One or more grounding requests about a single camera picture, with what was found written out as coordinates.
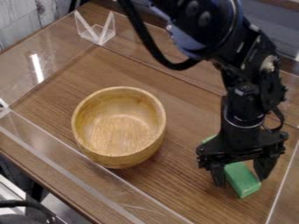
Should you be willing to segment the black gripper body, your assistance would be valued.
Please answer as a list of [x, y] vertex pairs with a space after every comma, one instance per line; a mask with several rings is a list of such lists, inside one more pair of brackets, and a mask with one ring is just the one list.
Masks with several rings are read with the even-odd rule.
[[240, 121], [230, 113], [220, 115], [220, 128], [216, 136], [196, 148], [199, 167], [207, 171], [212, 164], [228, 165], [252, 160], [255, 155], [279, 155], [286, 153], [288, 134], [278, 126], [267, 129], [264, 117]]

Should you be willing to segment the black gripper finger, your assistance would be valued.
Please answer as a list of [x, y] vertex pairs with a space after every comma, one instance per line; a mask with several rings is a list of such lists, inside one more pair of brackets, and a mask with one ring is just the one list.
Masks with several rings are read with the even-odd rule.
[[263, 181], [268, 178], [272, 170], [276, 167], [276, 161], [279, 159], [279, 155], [255, 155], [254, 158], [254, 169], [256, 172], [258, 179]]
[[215, 186], [224, 187], [226, 186], [224, 165], [223, 164], [212, 164], [210, 172], [211, 172]]

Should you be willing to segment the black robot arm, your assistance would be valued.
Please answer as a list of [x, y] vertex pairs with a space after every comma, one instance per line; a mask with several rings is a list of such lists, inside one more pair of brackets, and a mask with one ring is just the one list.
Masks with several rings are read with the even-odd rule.
[[270, 113], [286, 119], [278, 108], [287, 87], [276, 45], [250, 23], [239, 0], [150, 0], [150, 7], [168, 22], [179, 50], [211, 61], [223, 79], [219, 133], [196, 148], [199, 166], [216, 186], [226, 185], [224, 166], [247, 160], [266, 179], [288, 138], [280, 127], [266, 126]]

